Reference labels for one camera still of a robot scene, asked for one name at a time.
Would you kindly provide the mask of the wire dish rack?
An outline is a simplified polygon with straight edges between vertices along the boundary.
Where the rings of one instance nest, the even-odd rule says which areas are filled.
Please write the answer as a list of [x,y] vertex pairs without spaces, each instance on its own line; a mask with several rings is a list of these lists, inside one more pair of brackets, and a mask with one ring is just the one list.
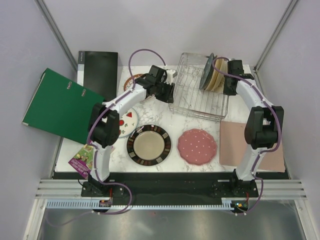
[[173,79],[174,102],[168,106],[182,115],[219,122],[227,116],[229,97],[199,89],[208,59],[208,56],[196,53],[181,54],[177,76]]

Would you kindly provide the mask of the pink polka dot plate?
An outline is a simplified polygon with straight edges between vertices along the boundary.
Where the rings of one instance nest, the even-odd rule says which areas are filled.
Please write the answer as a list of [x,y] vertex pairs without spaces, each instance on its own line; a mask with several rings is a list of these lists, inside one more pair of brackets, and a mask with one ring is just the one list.
[[214,137],[202,129],[186,130],[177,141],[177,150],[188,164],[201,166],[217,155],[218,145]]

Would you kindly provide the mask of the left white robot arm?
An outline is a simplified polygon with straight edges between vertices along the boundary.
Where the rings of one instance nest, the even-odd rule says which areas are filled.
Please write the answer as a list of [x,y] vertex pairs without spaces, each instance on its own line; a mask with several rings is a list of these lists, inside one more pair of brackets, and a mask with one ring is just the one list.
[[87,183],[99,197],[106,196],[110,186],[117,184],[108,182],[108,178],[111,147],[120,135],[120,117],[135,104],[150,96],[163,103],[172,104],[175,88],[173,79],[176,76],[177,71],[174,69],[152,65],[148,73],[133,79],[132,87],[120,96],[93,106],[86,140],[86,145],[93,147],[93,164],[88,173]]

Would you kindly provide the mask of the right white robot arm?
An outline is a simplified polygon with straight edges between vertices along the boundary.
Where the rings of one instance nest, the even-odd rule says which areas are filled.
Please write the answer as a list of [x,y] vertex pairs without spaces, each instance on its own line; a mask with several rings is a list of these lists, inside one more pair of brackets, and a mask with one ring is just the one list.
[[223,93],[239,95],[249,108],[244,128],[247,149],[240,165],[232,172],[223,187],[231,197],[259,197],[256,176],[258,166],[267,153],[275,152],[281,145],[284,109],[275,106],[258,89],[254,77],[245,73],[241,60],[229,60],[224,74]]

